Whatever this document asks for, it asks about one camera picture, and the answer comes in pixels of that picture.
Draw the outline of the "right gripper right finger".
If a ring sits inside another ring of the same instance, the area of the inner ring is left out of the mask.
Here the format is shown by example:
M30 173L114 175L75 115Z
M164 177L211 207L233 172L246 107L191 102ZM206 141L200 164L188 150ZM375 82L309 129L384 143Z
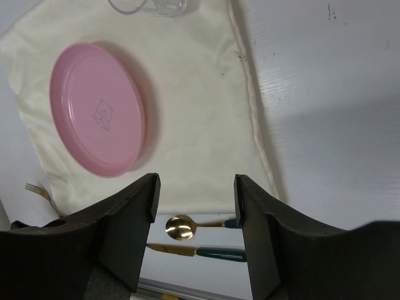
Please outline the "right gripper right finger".
M319 222L246 175L234 180L254 299L398 299L399 223Z

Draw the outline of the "cream cloth placemat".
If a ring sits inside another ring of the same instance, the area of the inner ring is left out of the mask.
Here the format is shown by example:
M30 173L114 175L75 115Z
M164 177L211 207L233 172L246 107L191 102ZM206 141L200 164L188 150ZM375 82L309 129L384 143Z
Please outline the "cream cloth placemat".
M91 174L73 159L51 116L53 65L76 42L115 55L146 100L142 156L132 171L113 179ZM199 1L174 18L125 16L104 1L41 1L1 36L1 63L63 214L147 173L160 175L161 214L233 213L236 174L278 195L230 1Z

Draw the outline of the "pink plate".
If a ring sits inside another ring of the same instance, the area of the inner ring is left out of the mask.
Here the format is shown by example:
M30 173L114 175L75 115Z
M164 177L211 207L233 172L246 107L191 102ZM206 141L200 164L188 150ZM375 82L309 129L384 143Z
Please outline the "pink plate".
M148 159L155 118L140 78L128 57L100 44L75 43L57 57L51 115L63 146L86 171L116 178Z

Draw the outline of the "gold fork green handle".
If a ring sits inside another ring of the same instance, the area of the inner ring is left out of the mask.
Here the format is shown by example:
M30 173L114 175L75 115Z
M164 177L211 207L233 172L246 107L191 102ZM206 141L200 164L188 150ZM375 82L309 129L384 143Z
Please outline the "gold fork green handle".
M36 193L38 195L40 195L41 197L43 197L52 207L52 209L55 211L55 213L57 214L57 216L59 218L61 218L63 215L59 212L58 208L56 207L55 202L53 201L53 199L51 198L50 194L47 192L46 189L44 189L43 187L39 187L33 184L29 184L26 183L25 184L25 190L31 191L33 193Z

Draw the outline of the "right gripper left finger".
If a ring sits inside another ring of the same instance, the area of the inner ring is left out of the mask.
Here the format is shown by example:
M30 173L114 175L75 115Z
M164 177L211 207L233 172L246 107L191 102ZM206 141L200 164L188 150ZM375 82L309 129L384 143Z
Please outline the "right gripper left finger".
M2 299L129 299L138 287L161 181L149 173L43 227L1 232Z

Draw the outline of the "clear plastic cup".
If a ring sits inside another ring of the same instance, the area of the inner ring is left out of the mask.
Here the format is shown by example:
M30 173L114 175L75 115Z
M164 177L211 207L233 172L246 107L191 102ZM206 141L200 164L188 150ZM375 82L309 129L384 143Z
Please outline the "clear plastic cup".
M188 1L185 0L108 0L110 6L120 14L130 16L145 13L150 16L173 18L186 10Z

